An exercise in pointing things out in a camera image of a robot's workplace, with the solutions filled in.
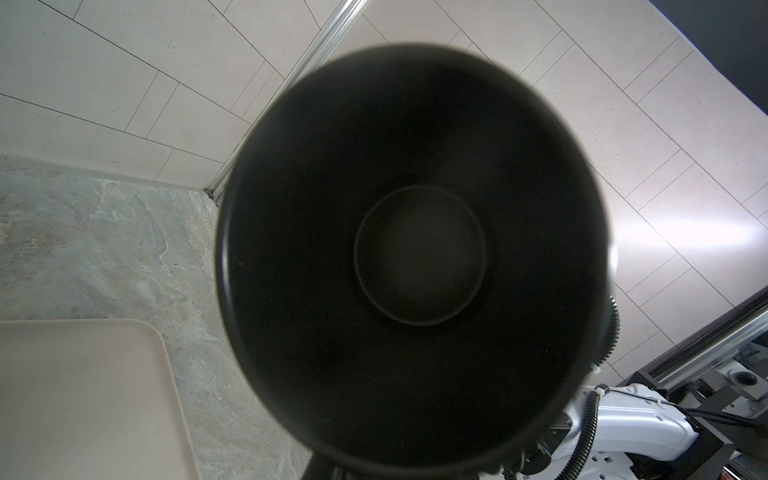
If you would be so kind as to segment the black mug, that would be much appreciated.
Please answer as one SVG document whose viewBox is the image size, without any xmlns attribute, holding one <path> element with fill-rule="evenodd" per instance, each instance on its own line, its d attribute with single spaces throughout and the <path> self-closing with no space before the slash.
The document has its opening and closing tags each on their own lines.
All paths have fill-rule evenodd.
<svg viewBox="0 0 768 480">
<path fill-rule="evenodd" d="M 610 235 L 538 94 L 428 44 L 362 50 L 264 114 L 220 207 L 224 326 L 308 479 L 459 479 L 534 443 L 596 360 Z"/>
</svg>

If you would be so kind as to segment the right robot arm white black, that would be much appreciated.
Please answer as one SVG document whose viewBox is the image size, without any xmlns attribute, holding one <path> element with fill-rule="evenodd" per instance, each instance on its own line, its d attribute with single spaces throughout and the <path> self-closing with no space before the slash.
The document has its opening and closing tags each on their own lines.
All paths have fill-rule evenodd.
<svg viewBox="0 0 768 480">
<path fill-rule="evenodd" d="M 764 479 L 767 296 L 619 386 L 586 385 L 505 479 Z"/>
</svg>

